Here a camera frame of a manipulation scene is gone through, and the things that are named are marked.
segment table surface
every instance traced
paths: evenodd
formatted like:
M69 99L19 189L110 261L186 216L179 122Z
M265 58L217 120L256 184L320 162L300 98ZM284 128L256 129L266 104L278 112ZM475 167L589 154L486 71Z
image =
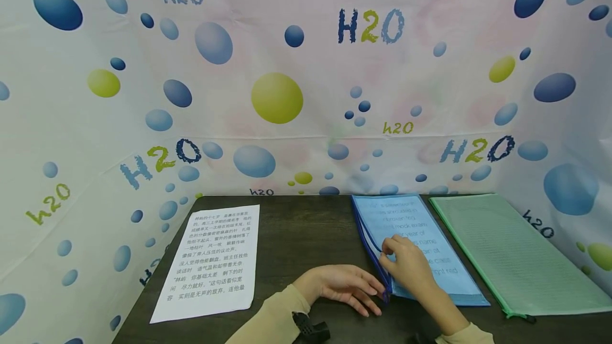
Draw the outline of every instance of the table surface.
M261 307L267 297L282 291L309 268L324 264L355 264L376 274L355 225L351 199L336 196L203 196L191 212L260 204L257 270L253 304L245 311L149 324L157 298L186 226L183 223L166 255L157 265L114 344L221 344ZM536 324L519 317L505 319L499 304L470 261L430 208L492 307L461 308L467 319L491 332L496 344L612 343L612 313L577 316L539 316ZM382 316L362 317L349 306L319 299L310 317L325 321L329 343L406 343L426 315L412 300L394 297L382 306Z

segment yellow-green bubble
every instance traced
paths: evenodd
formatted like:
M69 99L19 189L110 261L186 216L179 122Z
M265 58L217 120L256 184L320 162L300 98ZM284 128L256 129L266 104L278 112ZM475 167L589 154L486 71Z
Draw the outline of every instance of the yellow-green bubble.
M93 70L87 78L89 89L100 97L113 97L121 88L117 76L107 70Z

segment yellow circle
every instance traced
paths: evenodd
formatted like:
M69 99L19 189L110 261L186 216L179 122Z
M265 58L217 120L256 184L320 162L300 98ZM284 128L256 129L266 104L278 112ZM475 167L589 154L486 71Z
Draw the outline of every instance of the yellow circle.
M489 71L489 80L492 82L503 82L514 71L516 62L514 57L506 56L494 63Z
M307 173L306 171L300 171L298 174L295 175L294 178L295 182L303 185L312 181L312 175L310 175L310 173Z
M253 84L251 102L257 114L267 122L286 124L302 111L303 95L289 76L266 73Z
M107 70L93 70L87 78L87 85L95 95L113 97L121 88L117 76Z

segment green mesh folder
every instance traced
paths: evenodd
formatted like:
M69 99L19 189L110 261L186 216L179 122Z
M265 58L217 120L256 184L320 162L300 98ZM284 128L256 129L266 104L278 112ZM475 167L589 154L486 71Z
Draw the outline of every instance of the green mesh folder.
M501 196L430 202L507 317L612 311L612 299Z

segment black object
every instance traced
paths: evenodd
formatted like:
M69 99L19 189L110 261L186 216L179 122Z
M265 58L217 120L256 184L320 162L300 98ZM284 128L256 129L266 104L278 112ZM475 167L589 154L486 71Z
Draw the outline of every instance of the black object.
M310 317L303 312L292 312L293 321L300 330L300 336L306 340L306 343L324 343L331 338L329 328L323 321L322 323L312 325Z

